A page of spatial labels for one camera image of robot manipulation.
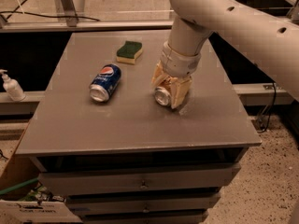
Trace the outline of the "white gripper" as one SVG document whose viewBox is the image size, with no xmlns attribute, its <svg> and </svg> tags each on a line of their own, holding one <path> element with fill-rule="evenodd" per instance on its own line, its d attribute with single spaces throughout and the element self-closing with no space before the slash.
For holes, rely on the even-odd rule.
<svg viewBox="0 0 299 224">
<path fill-rule="evenodd" d="M 170 48 L 167 42 L 164 43 L 160 61 L 156 64 L 151 86 L 170 87 L 171 108 L 179 107 L 192 84 L 191 75 L 200 61 L 201 54 L 185 56 Z"/>
</svg>

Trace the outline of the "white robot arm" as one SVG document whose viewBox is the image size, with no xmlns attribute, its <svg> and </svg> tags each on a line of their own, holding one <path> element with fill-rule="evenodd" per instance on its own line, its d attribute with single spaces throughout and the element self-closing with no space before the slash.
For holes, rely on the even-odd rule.
<svg viewBox="0 0 299 224">
<path fill-rule="evenodd" d="M 152 86 L 158 104 L 185 100 L 201 48 L 216 33 L 299 100 L 299 27 L 235 0 L 169 0 L 176 13 Z"/>
</svg>

